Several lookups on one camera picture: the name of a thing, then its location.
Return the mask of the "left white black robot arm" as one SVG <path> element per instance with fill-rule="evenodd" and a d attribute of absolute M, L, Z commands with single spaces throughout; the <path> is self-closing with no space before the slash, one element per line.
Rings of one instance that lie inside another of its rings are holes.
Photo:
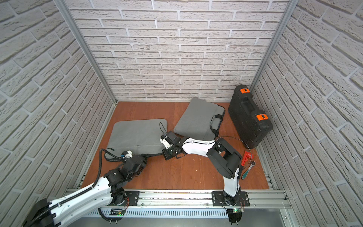
<path fill-rule="evenodd" d="M 88 187 L 62 198 L 38 201 L 27 215 L 24 227 L 67 227 L 83 215 L 107 205 L 121 205 L 128 208 L 131 196 L 124 186 L 146 167 L 147 159 L 133 156 L 118 168 L 107 172 Z"/>

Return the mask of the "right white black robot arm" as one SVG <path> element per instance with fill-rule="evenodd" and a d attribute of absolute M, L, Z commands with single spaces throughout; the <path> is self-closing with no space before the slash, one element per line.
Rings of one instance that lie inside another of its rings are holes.
<path fill-rule="evenodd" d="M 166 160 L 178 158 L 180 154 L 207 157 L 224 180 L 222 204 L 234 206 L 239 202 L 242 156 L 225 139 L 201 141 L 191 137 L 181 138 L 170 131 L 161 136 L 160 142 L 164 145 L 163 154 Z"/>

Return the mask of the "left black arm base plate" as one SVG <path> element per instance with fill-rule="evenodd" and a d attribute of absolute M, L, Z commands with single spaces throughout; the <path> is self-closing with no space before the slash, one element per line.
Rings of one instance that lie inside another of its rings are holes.
<path fill-rule="evenodd" d="M 136 206 L 140 197 L 140 191 L 126 190 L 123 194 L 121 206 Z"/>

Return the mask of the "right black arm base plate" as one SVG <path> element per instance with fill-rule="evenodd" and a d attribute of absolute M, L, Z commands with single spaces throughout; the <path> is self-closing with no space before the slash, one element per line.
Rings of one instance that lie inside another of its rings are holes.
<path fill-rule="evenodd" d="M 212 203 L 213 206 L 239 206 L 239 207 L 249 207 L 250 201 L 247 192 L 238 191 L 235 197 L 229 196 L 224 191 L 213 191 L 212 195 Z"/>

